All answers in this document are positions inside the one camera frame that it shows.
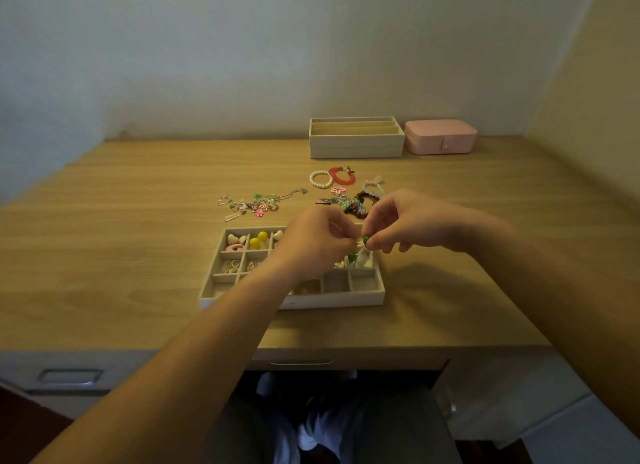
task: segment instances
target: gray pants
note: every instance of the gray pants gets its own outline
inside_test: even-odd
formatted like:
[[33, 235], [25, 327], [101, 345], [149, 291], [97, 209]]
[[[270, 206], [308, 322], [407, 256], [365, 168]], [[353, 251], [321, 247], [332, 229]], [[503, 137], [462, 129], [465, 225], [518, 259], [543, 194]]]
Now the gray pants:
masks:
[[[317, 442], [333, 448], [341, 463], [461, 464], [440, 409], [422, 385], [364, 391], [354, 385], [315, 399], [303, 427]], [[254, 401], [230, 400], [210, 444], [205, 462], [300, 461], [291, 425], [274, 408]]]

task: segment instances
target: wooden desk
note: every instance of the wooden desk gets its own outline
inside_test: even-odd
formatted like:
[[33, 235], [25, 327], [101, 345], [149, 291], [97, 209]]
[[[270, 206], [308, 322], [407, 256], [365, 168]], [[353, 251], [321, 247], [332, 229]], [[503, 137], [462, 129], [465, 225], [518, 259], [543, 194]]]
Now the wooden desk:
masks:
[[[308, 188], [227, 226], [286, 223], [325, 194], [309, 173], [341, 163], [356, 185], [380, 174], [388, 191], [490, 211], [640, 276], [638, 217], [521, 138], [480, 138], [468, 155], [349, 161], [310, 160], [306, 140], [106, 142], [0, 210], [0, 350], [158, 349], [198, 313], [230, 213], [220, 196]], [[382, 266], [381, 308], [278, 312], [259, 355], [547, 345], [466, 255], [413, 248]]]

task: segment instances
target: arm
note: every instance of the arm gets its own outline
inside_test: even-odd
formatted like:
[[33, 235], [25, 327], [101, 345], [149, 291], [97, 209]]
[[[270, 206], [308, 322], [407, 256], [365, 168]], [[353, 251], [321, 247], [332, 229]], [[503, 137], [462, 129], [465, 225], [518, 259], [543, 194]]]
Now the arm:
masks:
[[33, 461], [190, 462], [297, 283], [355, 250], [355, 225], [314, 206], [294, 218], [276, 250]]
[[374, 205], [370, 250], [413, 244], [471, 255], [567, 359], [599, 398], [640, 435], [640, 294], [629, 282], [567, 260], [504, 220], [407, 190]]

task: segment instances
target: hand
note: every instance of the hand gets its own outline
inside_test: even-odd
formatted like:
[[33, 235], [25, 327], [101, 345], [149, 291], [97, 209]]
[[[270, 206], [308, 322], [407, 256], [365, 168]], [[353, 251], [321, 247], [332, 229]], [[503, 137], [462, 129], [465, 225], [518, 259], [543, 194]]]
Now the hand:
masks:
[[408, 189], [393, 192], [372, 207], [362, 225], [369, 250], [405, 252], [413, 245], [466, 251], [469, 228], [491, 215]]
[[358, 230], [336, 206], [316, 204], [294, 217], [268, 257], [281, 263], [297, 284], [320, 277], [356, 251]]

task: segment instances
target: person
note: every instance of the person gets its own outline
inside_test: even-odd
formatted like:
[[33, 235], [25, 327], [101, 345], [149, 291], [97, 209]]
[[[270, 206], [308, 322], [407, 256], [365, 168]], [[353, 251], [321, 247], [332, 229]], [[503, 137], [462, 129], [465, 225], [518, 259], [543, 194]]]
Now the person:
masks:
[[[375, 204], [362, 234], [371, 237], [370, 250], [384, 253], [395, 245], [401, 252], [420, 245], [469, 254], [640, 435], [640, 308], [634, 285], [571, 262], [505, 220], [409, 190]], [[296, 462], [293, 448], [280, 448], [274, 457], [267, 413], [227, 401], [284, 297], [352, 253], [356, 236], [355, 225], [337, 207], [302, 211], [265, 262], [33, 462], [185, 463], [201, 459], [212, 439], [209, 462]], [[460, 462], [427, 389], [369, 397], [373, 403], [343, 406], [348, 417], [339, 419], [330, 436], [343, 462]], [[324, 415], [317, 413], [306, 425], [302, 441], [313, 441], [314, 425]]]

